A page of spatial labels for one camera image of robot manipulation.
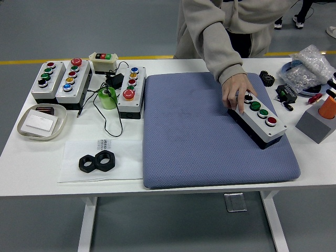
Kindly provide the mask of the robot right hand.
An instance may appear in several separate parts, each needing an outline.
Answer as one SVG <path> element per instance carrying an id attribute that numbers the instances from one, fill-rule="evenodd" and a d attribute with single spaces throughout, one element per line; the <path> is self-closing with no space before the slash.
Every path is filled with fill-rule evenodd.
<path id="1" fill-rule="evenodd" d="M 333 88 L 333 89 L 336 89 L 336 85 L 335 85 L 335 83 L 332 81 L 332 80 L 328 80 L 327 81 L 327 84 L 331 87 L 331 88 Z M 332 99 L 336 99 L 336 94 L 335 94 L 335 92 L 334 91 L 332 91 L 332 90 L 330 90 L 330 89 L 327 89 L 326 90 L 326 93 L 332 98 Z"/>

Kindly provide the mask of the person's hand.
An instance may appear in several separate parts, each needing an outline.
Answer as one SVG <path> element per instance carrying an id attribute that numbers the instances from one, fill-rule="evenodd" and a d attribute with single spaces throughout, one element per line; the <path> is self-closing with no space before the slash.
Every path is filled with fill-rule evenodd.
<path id="1" fill-rule="evenodd" d="M 236 110 L 240 114 L 244 113 L 244 100 L 246 92 L 257 96 L 257 92 L 250 83 L 245 73 L 231 76 L 222 84 L 222 102 L 228 109 Z"/>

